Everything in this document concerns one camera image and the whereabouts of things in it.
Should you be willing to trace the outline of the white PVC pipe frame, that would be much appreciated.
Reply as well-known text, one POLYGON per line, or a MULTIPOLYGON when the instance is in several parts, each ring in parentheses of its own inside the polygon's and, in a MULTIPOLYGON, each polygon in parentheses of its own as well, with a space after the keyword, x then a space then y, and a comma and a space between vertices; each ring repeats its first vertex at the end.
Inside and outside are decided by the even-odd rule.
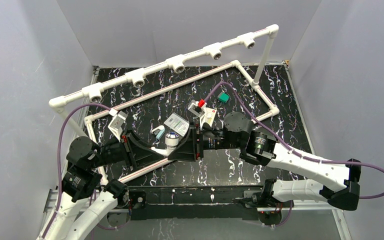
POLYGON ((94 83, 92 85, 88 85, 86 87, 83 87, 81 90, 76 91, 74 93, 71 93, 69 95, 62 95, 59 97, 55 97, 51 99, 48 102, 48 105, 62 118, 64 118, 64 125, 69 124, 71 128, 77 133, 78 136, 84 136, 88 139, 95 139, 95 134, 91 131, 91 124, 94 120, 99 119, 101 117, 107 116, 109 114, 119 112, 120 110, 130 107, 132 105, 141 103, 145 100, 151 99, 153 97, 156 97, 158 95, 162 95, 164 93, 167 93, 171 90, 178 89, 184 85, 190 84, 192 82, 195 82, 197 80, 201 80, 205 77, 208 77, 210 75, 213 75, 215 73, 224 71, 229 68, 237 68, 241 74, 245 77, 245 79, 248 81, 251 88, 261 97, 261 99, 265 102, 265 104, 268 106, 268 112, 260 115, 257 117, 257 120, 265 120, 269 117, 274 117, 279 114, 279 108, 268 98, 268 96, 263 92, 261 87, 259 86, 259 78, 261 77, 262 71, 264 69, 264 65, 267 61, 267 58, 269 56, 270 50, 272 48, 273 42, 275 37, 277 36, 277 33, 279 31, 279 26, 277 24, 272 24, 270 26, 267 26, 264 29, 255 31, 255 32, 248 32, 242 35, 239 35, 233 39, 229 39, 223 42, 216 42, 210 45, 207 45, 201 49, 198 49, 193 52, 189 52, 186 54, 179 54, 176 56, 173 56, 171 58, 166 59, 163 62, 156 63, 154 65, 148 66, 148 67, 142 67, 138 68, 136 70, 130 71, 125 73, 124 75, 120 77, 116 77, 112 80, 108 80, 104 83, 98 82, 94 83), (100 100, 102 99, 102 92, 110 89, 112 87, 122 85, 125 83, 132 83, 136 88, 140 88, 145 84, 145 78, 146 76, 165 70, 165 69, 172 69, 175 73, 180 74, 185 70, 184 63, 186 61, 196 59, 198 57, 202 56, 211 56, 214 60, 217 60, 221 57, 222 49, 226 49, 235 45, 243 45, 248 49, 251 49, 255 45, 255 39, 262 37, 262 36, 268 36, 268 40, 266 42, 266 45, 263 50, 261 61, 257 68, 257 73, 255 77, 251 77, 247 71, 243 68, 242 64, 238 60, 233 60, 227 64, 224 64, 222 66, 219 66, 217 68, 211 69, 207 72, 200 73, 194 77, 188 78, 186 80, 183 80, 181 82, 169 85, 167 87, 164 87, 162 89, 159 89, 157 91, 151 92, 147 95, 143 95, 141 97, 138 97, 134 100, 131 100, 127 103, 123 103, 121 105, 115 106, 115 107, 107 107, 105 105, 100 104, 100 100), (92 115, 91 117, 87 116, 84 119, 84 123, 86 125, 86 128, 88 130, 88 133, 84 133, 83 128, 80 127, 79 124, 77 124, 72 119, 72 114, 67 113, 65 110, 65 106, 68 103, 71 103, 75 100, 85 98, 88 100, 88 103, 83 104, 83 107, 88 106, 97 106, 100 108, 103 108, 104 111, 97 113, 95 115, 92 115))

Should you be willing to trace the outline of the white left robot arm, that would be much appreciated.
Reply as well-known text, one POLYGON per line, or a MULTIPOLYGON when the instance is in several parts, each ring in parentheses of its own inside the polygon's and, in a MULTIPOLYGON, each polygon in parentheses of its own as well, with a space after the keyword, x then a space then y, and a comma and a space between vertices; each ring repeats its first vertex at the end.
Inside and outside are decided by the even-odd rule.
POLYGON ((113 137, 103 146, 86 136, 74 139, 53 212, 37 238, 85 239, 110 210, 129 204, 126 183, 163 166, 171 152, 170 148, 159 149, 143 142, 133 131, 113 137), (102 183, 104 175, 94 169, 119 162, 134 171, 102 183))

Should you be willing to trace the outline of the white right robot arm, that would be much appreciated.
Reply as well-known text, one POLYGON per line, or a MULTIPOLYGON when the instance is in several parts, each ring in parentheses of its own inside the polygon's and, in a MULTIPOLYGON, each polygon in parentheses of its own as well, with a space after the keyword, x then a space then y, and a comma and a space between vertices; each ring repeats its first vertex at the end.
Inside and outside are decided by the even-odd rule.
POLYGON ((212 128, 199 121, 187 122, 172 114, 165 125, 181 139, 171 149, 170 161, 194 162, 204 157, 206 150, 239 150, 239 157, 252 165, 277 168, 302 176, 301 180, 268 179, 259 199, 268 207, 295 200, 313 200, 346 211, 354 211, 360 200, 361 167, 354 159, 333 164, 314 155, 287 148, 272 134, 254 129, 253 122, 239 112, 225 116, 222 128, 212 128))

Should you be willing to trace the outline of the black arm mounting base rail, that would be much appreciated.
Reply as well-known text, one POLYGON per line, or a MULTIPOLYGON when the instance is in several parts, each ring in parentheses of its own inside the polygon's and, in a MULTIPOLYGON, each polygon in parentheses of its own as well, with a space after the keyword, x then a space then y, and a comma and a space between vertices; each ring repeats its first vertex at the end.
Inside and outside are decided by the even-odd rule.
POLYGON ((269 199, 261 186, 130 186, 113 213, 150 219, 242 219, 275 226, 286 203, 269 199))

